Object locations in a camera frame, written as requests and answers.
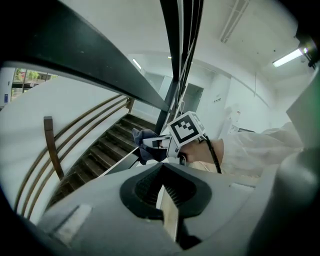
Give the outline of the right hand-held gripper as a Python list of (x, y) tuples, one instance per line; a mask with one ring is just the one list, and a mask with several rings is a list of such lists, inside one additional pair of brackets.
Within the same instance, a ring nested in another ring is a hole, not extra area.
[(143, 145), (152, 149), (167, 150), (167, 157), (181, 159), (181, 148), (198, 139), (205, 137), (205, 127), (195, 112), (187, 111), (167, 124), (169, 134), (145, 138)]

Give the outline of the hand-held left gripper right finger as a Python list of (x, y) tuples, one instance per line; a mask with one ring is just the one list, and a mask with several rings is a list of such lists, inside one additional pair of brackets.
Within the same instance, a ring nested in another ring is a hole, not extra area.
[(188, 234), (203, 241), (240, 212), (261, 177), (218, 174), (165, 163), (163, 184)]

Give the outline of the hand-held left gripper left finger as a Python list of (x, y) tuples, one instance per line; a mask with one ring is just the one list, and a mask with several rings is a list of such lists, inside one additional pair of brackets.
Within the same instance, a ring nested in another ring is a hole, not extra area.
[(121, 201), (125, 180), (151, 165), (96, 178), (52, 206), (37, 227), (68, 255), (171, 256), (181, 252), (161, 220), (142, 219)]

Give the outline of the dark blue cloth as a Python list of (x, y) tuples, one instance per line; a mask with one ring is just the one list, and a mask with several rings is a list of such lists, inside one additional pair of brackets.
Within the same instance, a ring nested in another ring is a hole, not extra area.
[(158, 135), (154, 133), (152, 130), (142, 129), (139, 131), (138, 129), (133, 128), (132, 136), (133, 136), (135, 145), (139, 147), (140, 163), (142, 165), (146, 165), (147, 161), (149, 160), (162, 162), (164, 159), (167, 158), (166, 149), (155, 149), (143, 144), (143, 139), (154, 139), (158, 137)]

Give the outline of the dark wooden handrail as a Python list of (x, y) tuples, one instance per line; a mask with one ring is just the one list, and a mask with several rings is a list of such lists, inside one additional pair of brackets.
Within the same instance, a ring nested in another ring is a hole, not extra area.
[(20, 24), (22, 39), (0, 41), (0, 68), (10, 65), (48, 69), (64, 77), (125, 94), (159, 108), (156, 129), (177, 92), (179, 78), (189, 73), (202, 18), (204, 0), (160, 0), (170, 53), (173, 82), (161, 99), (123, 53), (93, 25), (58, 0), (50, 10), (27, 20), (13, 14), (14, 0), (0, 0), (0, 37), (12, 37)]

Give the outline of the person's right forearm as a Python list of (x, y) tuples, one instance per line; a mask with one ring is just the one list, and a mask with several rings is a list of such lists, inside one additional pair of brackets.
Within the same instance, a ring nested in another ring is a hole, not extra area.
[(222, 174), (259, 177), (270, 165), (279, 165), (303, 150), (291, 122), (261, 133), (236, 132), (210, 141)]

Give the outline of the grey door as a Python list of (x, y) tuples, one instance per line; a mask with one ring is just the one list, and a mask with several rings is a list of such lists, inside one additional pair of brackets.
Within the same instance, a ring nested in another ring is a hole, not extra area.
[(199, 106), (204, 89), (192, 83), (188, 83), (183, 96), (182, 113), (188, 111), (196, 112)]

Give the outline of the dark staircase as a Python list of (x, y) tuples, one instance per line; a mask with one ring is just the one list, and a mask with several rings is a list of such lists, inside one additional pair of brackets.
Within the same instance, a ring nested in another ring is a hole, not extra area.
[(68, 171), (55, 190), (48, 206), (54, 204), (102, 175), (136, 148), (132, 129), (154, 130), (156, 125), (132, 114), (126, 114), (106, 130)]

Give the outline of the large window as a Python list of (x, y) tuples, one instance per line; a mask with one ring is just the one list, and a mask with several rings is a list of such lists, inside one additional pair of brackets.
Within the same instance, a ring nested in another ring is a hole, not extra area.
[(10, 100), (13, 101), (31, 88), (57, 77), (58, 75), (48, 72), (16, 68), (13, 75)]

